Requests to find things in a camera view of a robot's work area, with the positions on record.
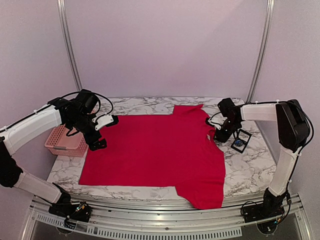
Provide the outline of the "red t-shirt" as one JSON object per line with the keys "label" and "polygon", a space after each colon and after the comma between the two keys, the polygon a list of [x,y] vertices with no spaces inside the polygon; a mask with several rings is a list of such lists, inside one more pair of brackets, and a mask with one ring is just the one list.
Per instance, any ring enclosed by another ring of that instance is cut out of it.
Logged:
{"label": "red t-shirt", "polygon": [[104,149],[87,152],[79,184],[174,187],[201,210],[224,199],[224,153],[202,105],[175,105],[167,115],[121,115],[101,129]]}

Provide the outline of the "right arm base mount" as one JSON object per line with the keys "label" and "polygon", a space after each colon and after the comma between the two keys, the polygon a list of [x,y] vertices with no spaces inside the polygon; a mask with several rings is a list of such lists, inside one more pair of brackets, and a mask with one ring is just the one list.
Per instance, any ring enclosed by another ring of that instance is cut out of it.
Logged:
{"label": "right arm base mount", "polygon": [[258,231],[263,235],[272,235],[278,228],[278,225],[288,216],[288,211],[282,204],[271,213],[263,213],[263,204],[254,201],[246,201],[240,208],[240,215],[244,222],[256,223]]}

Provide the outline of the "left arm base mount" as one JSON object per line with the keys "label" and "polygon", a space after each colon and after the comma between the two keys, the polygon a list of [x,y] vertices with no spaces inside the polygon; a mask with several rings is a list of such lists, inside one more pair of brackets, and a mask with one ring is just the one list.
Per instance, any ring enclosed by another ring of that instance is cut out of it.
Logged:
{"label": "left arm base mount", "polygon": [[64,218],[63,226],[74,230],[77,222],[89,222],[92,214],[92,207],[85,201],[54,203],[49,207],[48,212],[52,215]]}

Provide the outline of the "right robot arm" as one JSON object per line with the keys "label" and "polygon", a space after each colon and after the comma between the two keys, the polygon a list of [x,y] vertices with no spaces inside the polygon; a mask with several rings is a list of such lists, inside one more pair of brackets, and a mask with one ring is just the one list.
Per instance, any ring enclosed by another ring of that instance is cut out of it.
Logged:
{"label": "right robot arm", "polygon": [[262,218],[274,214],[288,194],[288,187],[296,168],[298,158],[313,138],[314,128],[309,117],[296,99],[235,105],[230,98],[218,103],[219,112],[225,118],[223,124],[208,124],[217,127],[214,139],[225,143],[233,133],[240,130],[245,121],[269,121],[277,123],[280,154],[276,171],[263,195],[258,213]]}

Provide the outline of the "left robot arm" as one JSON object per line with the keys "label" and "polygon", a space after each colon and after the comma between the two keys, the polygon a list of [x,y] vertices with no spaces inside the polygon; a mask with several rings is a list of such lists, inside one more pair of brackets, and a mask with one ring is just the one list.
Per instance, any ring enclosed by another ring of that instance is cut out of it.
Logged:
{"label": "left robot arm", "polygon": [[53,204],[63,217],[70,217],[75,211],[74,205],[65,199],[69,194],[18,166],[13,155],[33,139],[58,126],[82,133],[92,151],[106,148],[107,142],[102,138],[100,129],[114,123],[112,113],[97,115],[93,111],[96,106],[101,106],[102,95],[86,89],[76,91],[74,95],[72,99],[68,99],[69,94],[56,97],[0,130],[1,186],[24,190],[39,197]]}

